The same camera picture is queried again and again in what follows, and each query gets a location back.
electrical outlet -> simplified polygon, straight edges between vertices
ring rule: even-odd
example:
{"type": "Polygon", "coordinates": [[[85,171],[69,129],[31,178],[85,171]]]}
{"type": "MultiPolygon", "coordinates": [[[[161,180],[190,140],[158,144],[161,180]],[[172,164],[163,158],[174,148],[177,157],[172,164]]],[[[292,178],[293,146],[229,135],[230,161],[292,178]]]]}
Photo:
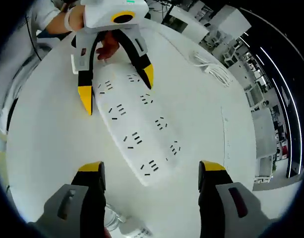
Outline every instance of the electrical outlet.
{"type": "Polygon", "coordinates": [[[145,93],[144,95],[141,95],[140,100],[142,101],[142,103],[144,105],[154,102],[154,100],[151,98],[151,95],[148,94],[148,93],[145,93]]]}
{"type": "Polygon", "coordinates": [[[127,79],[130,83],[135,83],[141,81],[141,77],[138,76],[136,73],[127,75],[127,79]]]}
{"type": "Polygon", "coordinates": [[[144,173],[144,176],[151,176],[153,173],[159,170],[158,164],[155,160],[151,160],[146,164],[142,164],[140,170],[144,173]]]}
{"type": "Polygon", "coordinates": [[[152,185],[174,173],[181,160],[175,127],[135,68],[126,63],[100,68],[93,88],[100,115],[140,182],[152,185]]]}
{"type": "Polygon", "coordinates": [[[179,146],[178,141],[175,140],[173,142],[173,144],[170,146],[170,150],[173,155],[176,155],[177,153],[179,153],[181,151],[181,147],[179,146]]]}
{"type": "Polygon", "coordinates": [[[128,149],[134,149],[136,145],[142,143],[142,139],[137,132],[134,132],[131,136],[125,136],[123,142],[126,143],[128,149]]]}
{"type": "Polygon", "coordinates": [[[164,120],[164,117],[159,117],[157,120],[155,120],[155,124],[159,130],[163,130],[168,126],[168,123],[164,120]]]}
{"type": "Polygon", "coordinates": [[[119,117],[124,116],[126,111],[122,104],[117,105],[116,107],[112,107],[108,111],[109,116],[112,120],[117,120],[119,117]]]}

white cable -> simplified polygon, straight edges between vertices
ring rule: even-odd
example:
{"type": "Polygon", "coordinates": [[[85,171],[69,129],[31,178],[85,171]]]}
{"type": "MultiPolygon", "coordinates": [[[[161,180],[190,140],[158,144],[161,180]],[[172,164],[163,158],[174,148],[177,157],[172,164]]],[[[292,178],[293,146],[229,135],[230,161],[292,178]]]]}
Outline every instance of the white cable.
{"type": "Polygon", "coordinates": [[[223,66],[220,66],[219,64],[214,63],[214,62],[210,62],[205,57],[200,56],[200,54],[198,52],[192,53],[192,57],[194,58],[193,60],[196,60],[198,63],[200,63],[200,64],[195,64],[194,62],[192,62],[192,60],[190,60],[190,57],[189,57],[189,59],[187,59],[187,57],[185,57],[185,55],[161,32],[155,31],[154,29],[148,28],[148,27],[143,27],[142,29],[148,29],[148,30],[158,33],[165,40],[167,40],[189,64],[191,64],[195,67],[204,67],[202,69],[203,72],[211,74],[224,87],[230,86],[231,82],[233,81],[232,77],[230,77],[229,73],[225,70],[225,68],[223,66]]]}
{"type": "Polygon", "coordinates": [[[126,217],[123,216],[121,213],[118,213],[111,204],[107,203],[106,207],[109,208],[111,211],[113,211],[116,214],[116,216],[120,222],[122,222],[122,223],[126,222],[126,217]]]}

person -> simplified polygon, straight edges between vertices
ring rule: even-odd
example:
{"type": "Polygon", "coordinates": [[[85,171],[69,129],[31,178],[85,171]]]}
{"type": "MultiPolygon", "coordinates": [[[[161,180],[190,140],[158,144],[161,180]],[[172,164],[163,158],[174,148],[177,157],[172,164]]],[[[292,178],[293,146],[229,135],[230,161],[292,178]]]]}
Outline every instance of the person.
{"type": "MultiPolygon", "coordinates": [[[[69,29],[78,31],[84,27],[85,6],[72,8],[68,24],[69,29]]],[[[40,60],[47,54],[36,42],[37,30],[47,30],[49,34],[67,33],[65,16],[67,13],[57,9],[51,0],[37,0],[18,23],[0,52],[0,131],[7,134],[10,123],[10,111],[14,109],[21,88],[40,60]]],[[[98,59],[111,57],[119,44],[108,32],[98,48],[98,59]]],[[[5,143],[0,140],[0,151],[5,150],[5,143]]]]}

white table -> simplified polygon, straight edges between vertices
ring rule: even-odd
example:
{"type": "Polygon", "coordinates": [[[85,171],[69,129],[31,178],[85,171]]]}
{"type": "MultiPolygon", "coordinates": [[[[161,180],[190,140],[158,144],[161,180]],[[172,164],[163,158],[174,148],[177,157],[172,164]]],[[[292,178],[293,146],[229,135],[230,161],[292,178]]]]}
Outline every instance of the white table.
{"type": "Polygon", "coordinates": [[[182,30],[182,34],[197,44],[209,33],[209,30],[197,21],[192,14],[180,7],[174,6],[170,15],[186,24],[185,28],[182,30]]]}
{"type": "MultiPolygon", "coordinates": [[[[28,79],[10,125],[6,153],[9,184],[18,211],[26,221],[39,218],[46,200],[63,184],[71,183],[80,166],[99,160],[106,167],[107,201],[125,215],[143,220],[160,238],[199,237],[200,160],[225,164],[234,181],[252,190],[254,127],[239,83],[234,79],[229,88],[222,87],[216,79],[189,64],[154,30],[166,35],[185,56],[196,50],[215,60],[180,33],[149,20],[141,27],[155,70],[153,90],[180,125],[178,134],[185,144],[185,160],[164,183],[141,185],[113,142],[96,106],[90,117],[81,104],[77,76],[71,71],[71,34],[28,79]],[[227,137],[233,145],[226,156],[222,108],[228,115],[227,137]]],[[[128,58],[120,49],[110,62],[124,60],[128,58]]]]}

ceiling light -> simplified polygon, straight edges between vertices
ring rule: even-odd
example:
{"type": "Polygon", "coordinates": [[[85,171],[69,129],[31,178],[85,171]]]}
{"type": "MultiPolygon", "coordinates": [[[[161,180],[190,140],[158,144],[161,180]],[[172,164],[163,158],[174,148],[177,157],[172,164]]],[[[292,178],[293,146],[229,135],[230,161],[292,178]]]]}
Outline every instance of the ceiling light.
{"type": "Polygon", "coordinates": [[[249,44],[247,43],[247,42],[245,42],[245,40],[244,39],[242,39],[242,37],[241,36],[239,36],[239,38],[248,46],[248,47],[250,47],[249,46],[249,44]]]}
{"type": "Polygon", "coordinates": [[[263,61],[260,59],[260,57],[258,55],[256,55],[256,57],[261,61],[261,63],[264,65],[263,61]]]}
{"type": "Polygon", "coordinates": [[[299,117],[299,114],[298,114],[298,111],[297,111],[297,107],[296,107],[296,104],[295,104],[295,101],[294,101],[294,98],[292,96],[292,93],[282,75],[282,73],[280,72],[279,68],[276,66],[276,64],[274,63],[274,61],[271,59],[271,57],[265,52],[265,50],[260,47],[261,50],[266,54],[266,56],[269,58],[269,60],[273,63],[274,67],[276,68],[276,70],[279,72],[285,86],[287,87],[287,90],[291,96],[291,99],[292,99],[292,102],[293,102],[293,106],[294,106],[294,109],[295,109],[295,112],[296,112],[296,117],[297,117],[297,122],[298,122],[298,125],[299,125],[299,132],[300,132],[300,145],[301,145],[301,152],[300,152],[300,166],[299,166],[299,174],[301,173],[301,166],[302,166],[302,157],[303,157],[303,141],[302,141],[302,129],[301,129],[301,122],[300,122],[300,117],[299,117]]]}

